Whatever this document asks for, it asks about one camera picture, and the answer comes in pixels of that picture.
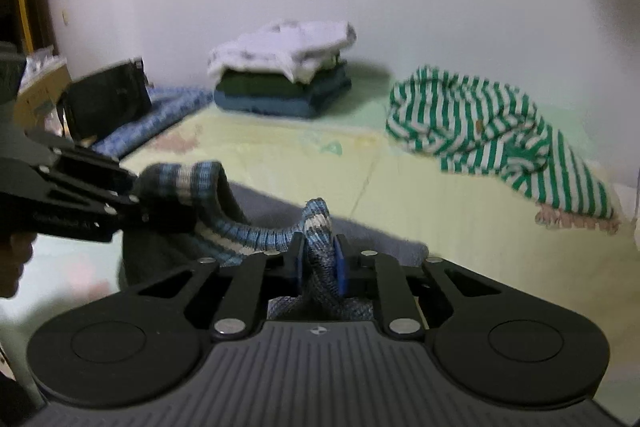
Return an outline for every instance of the white folded cloth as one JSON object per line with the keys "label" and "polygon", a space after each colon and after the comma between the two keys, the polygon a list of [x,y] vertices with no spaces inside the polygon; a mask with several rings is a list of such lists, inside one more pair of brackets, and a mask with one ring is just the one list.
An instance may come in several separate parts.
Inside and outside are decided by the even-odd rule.
{"label": "white folded cloth", "polygon": [[27,57],[27,67],[20,81],[19,92],[23,92],[44,75],[65,65],[66,58],[54,55],[53,46],[36,50]]}
{"label": "white folded cloth", "polygon": [[214,48],[207,73],[214,84],[226,70],[282,73],[291,82],[308,84],[355,40],[348,22],[275,22]]}

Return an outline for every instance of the gray fabric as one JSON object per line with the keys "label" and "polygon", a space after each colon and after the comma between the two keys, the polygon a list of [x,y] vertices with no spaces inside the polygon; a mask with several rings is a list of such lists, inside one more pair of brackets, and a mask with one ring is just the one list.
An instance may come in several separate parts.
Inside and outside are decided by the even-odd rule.
{"label": "gray fabric", "polygon": [[268,319],[302,317],[318,310],[327,320],[373,318],[370,300],[340,295],[331,217],[323,199],[307,201],[290,227],[258,227],[242,212],[222,164],[216,161],[149,165],[140,173],[134,191],[142,204],[162,214],[164,222],[179,219],[178,212],[185,205],[193,208],[197,221],[190,234],[191,251],[198,257],[214,258],[221,266],[238,266],[256,252],[286,251],[294,235],[301,233],[306,240],[302,255],[306,277],[300,294],[271,299]]}
{"label": "gray fabric", "polygon": [[[284,201],[260,194],[238,184],[230,184],[231,192],[254,227],[281,230],[300,222],[303,209]],[[332,231],[343,233],[356,251],[376,250],[396,257],[402,265],[419,266],[428,249],[421,243],[412,243],[369,229],[346,219],[332,219]],[[137,284],[203,256],[202,244],[191,234],[160,235],[148,230],[126,232],[123,240],[123,272],[121,283]],[[309,318],[306,314],[298,318]],[[311,313],[313,319],[335,318]]]}

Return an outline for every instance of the white and green striped cloth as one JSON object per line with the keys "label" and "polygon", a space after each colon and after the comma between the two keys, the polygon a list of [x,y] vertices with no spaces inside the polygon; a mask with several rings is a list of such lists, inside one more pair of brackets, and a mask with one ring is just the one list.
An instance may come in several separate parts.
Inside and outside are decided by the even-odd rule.
{"label": "white and green striped cloth", "polygon": [[604,184],[509,84],[425,66],[394,86],[386,129],[442,170],[495,173],[527,198],[574,214],[609,219]]}

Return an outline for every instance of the folded clothes stack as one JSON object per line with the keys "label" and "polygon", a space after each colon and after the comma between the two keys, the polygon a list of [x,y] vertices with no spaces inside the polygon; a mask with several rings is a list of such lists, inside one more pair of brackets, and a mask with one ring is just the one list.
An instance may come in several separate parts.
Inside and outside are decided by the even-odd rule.
{"label": "folded clothes stack", "polygon": [[222,44],[209,54],[214,100],[226,110],[318,116],[351,89],[340,50],[355,38],[348,23],[282,22]]}
{"label": "folded clothes stack", "polygon": [[350,89],[344,64],[319,71],[310,84],[290,82],[282,74],[228,70],[214,100],[226,110],[313,118]]}

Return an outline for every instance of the cardboard box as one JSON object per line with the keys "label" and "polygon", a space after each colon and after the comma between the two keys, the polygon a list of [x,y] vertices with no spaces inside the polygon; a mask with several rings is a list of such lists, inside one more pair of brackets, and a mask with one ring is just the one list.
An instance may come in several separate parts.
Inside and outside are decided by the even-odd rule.
{"label": "cardboard box", "polygon": [[70,83],[66,64],[40,73],[29,87],[18,94],[14,122],[24,130],[43,126],[45,117],[56,109],[60,96]]}

